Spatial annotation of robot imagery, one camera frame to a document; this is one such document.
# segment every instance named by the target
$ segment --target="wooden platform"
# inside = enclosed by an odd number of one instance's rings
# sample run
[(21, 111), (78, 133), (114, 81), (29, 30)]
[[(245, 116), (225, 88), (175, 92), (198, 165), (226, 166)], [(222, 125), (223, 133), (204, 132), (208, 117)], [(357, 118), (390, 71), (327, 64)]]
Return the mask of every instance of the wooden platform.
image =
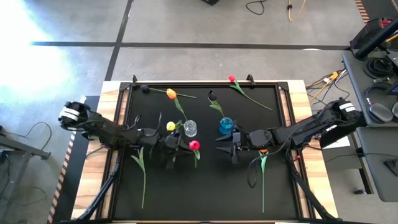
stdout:
[[(297, 121), (301, 121), (312, 115), (310, 103), (308, 102), (307, 92), (305, 91), (305, 84), (302, 80), (272, 80), (272, 81), (257, 81), (257, 82), (288, 82), (290, 99), (292, 101), (294, 116)], [(114, 113), (116, 108), (116, 103), (118, 100), (119, 85), (121, 82), (109, 81), (104, 82), (101, 91), (101, 97), (99, 99), (97, 112), (101, 113), (105, 118), (110, 120), (114, 119)], [(289, 112), (287, 109), (287, 101), (282, 95), (282, 105), (284, 108), (285, 117), (289, 117)], [(122, 123), (124, 119), (124, 111), (126, 105), (127, 94), (124, 94), (124, 99), (122, 102), (121, 114), (119, 115), (119, 124)], [(290, 125), (290, 120), (286, 120), (287, 125)], [(320, 147), (319, 142), (312, 140), (310, 143), (313, 147)], [(87, 153), (94, 151), (99, 148), (99, 142), (90, 142), (88, 146)], [(96, 194), (101, 188), (101, 182), (104, 172), (105, 160), (107, 151), (99, 151), (89, 158), (86, 159), (83, 172), (81, 175), (80, 185), (78, 193), (76, 196), (75, 206), (73, 208), (72, 218), (79, 217), (85, 209), (90, 205), (90, 203), (95, 198)], [(328, 210), (328, 212), (337, 217), (337, 211), (335, 202), (333, 199), (333, 194), (331, 192), (330, 183), (328, 179), (328, 174), (326, 172), (325, 163), (323, 161), (322, 152), (316, 149), (306, 148), (303, 151), (303, 157), (305, 160), (308, 181), (310, 183), (311, 191), (315, 194), (320, 203)], [(105, 203), (103, 207), (103, 218), (106, 218), (109, 209), (109, 198), (110, 190), (105, 198)], [(300, 191), (300, 199), (303, 208), (304, 217), (308, 217), (307, 203), (305, 196), (302, 191)]]

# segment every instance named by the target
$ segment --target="clear glass vase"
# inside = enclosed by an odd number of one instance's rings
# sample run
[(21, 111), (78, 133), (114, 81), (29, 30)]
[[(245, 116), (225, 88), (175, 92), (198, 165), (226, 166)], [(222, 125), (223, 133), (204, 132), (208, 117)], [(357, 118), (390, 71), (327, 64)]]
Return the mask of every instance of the clear glass vase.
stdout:
[(196, 122), (192, 120), (188, 120), (184, 123), (184, 132), (185, 135), (192, 138), (197, 135), (198, 129)]
[(229, 134), (234, 127), (234, 122), (231, 118), (223, 118), (220, 121), (220, 132), (222, 134)]

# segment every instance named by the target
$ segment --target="blue vase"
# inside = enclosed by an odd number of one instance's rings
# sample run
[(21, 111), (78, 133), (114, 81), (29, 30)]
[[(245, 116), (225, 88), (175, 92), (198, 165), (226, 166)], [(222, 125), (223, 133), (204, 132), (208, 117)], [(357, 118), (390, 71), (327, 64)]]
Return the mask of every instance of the blue vase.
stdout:
[(222, 134), (229, 134), (234, 127), (234, 122), (231, 118), (223, 118), (220, 121), (220, 132)]

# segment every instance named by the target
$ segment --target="concrete floor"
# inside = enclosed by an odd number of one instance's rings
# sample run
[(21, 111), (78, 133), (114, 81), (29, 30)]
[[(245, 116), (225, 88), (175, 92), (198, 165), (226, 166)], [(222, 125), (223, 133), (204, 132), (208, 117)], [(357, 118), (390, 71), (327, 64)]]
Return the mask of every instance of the concrete floor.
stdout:
[[(348, 45), (364, 23), (353, 0), (311, 0), (295, 22), (287, 20), (286, 2), (268, 0), (262, 16), (251, 14), (243, 0), (221, 0), (210, 7), (199, 0), (135, 0), (124, 42), (183, 42), (234, 44)], [(26, 133), (38, 121), (52, 127), (44, 149), (48, 161), (32, 158), (16, 202), (47, 199), (32, 206), (15, 203), (7, 222), (44, 223), (59, 177), (70, 133), (59, 128), (57, 116), (67, 100), (99, 95), (112, 47), (28, 46), (29, 41), (115, 42), (127, 0), (36, 0), (0, 2), (0, 25), (5, 58), (0, 73), (0, 124), (7, 131)], [(294, 14), (301, 1), (294, 1)], [(121, 48), (112, 80), (220, 80), (227, 74), (256, 79), (300, 79), (311, 83), (342, 69), (340, 51), (251, 49)], [(349, 78), (339, 87), (351, 93)], [(345, 96), (332, 88), (325, 101)], [(314, 110), (321, 104), (313, 106)], [(40, 147), (44, 128), (26, 141)], [(377, 195), (353, 195), (361, 188), (357, 172), (330, 172), (340, 217), (345, 220), (394, 223), (395, 203)]]

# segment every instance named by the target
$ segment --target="yellow tulip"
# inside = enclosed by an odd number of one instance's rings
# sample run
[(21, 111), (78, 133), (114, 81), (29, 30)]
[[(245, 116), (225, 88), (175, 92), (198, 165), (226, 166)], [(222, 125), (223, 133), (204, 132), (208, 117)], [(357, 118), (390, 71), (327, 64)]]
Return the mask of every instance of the yellow tulip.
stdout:
[(167, 93), (167, 96), (169, 96), (169, 98), (172, 100), (174, 100), (177, 97), (176, 92), (172, 89), (167, 89), (166, 93)]
[(168, 131), (174, 131), (174, 129), (175, 129), (175, 124), (174, 124), (174, 122), (173, 122), (173, 121), (168, 122), (168, 123), (166, 124), (166, 129), (167, 129)]

